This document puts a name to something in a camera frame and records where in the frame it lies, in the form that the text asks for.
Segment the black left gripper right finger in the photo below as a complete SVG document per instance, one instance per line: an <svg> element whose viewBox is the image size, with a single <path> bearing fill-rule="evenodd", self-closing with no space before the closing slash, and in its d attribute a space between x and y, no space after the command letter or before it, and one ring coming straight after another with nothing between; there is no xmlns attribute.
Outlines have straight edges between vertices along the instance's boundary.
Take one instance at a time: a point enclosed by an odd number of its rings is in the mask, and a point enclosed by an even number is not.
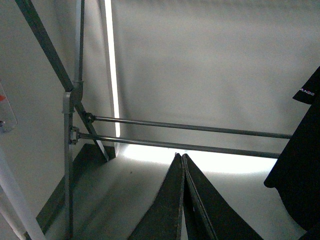
<svg viewBox="0 0 320 240"><path fill-rule="evenodd" d="M200 240L262 239L225 201L187 154L182 155L182 161Z"/></svg>

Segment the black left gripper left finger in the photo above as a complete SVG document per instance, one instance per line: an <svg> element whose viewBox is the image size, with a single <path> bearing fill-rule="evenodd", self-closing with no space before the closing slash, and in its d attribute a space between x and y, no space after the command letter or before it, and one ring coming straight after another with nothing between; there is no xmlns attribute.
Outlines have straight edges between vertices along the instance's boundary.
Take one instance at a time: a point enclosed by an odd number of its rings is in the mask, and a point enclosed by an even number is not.
<svg viewBox="0 0 320 240"><path fill-rule="evenodd" d="M157 195L129 240L179 240L182 231L185 170L175 154Z"/></svg>

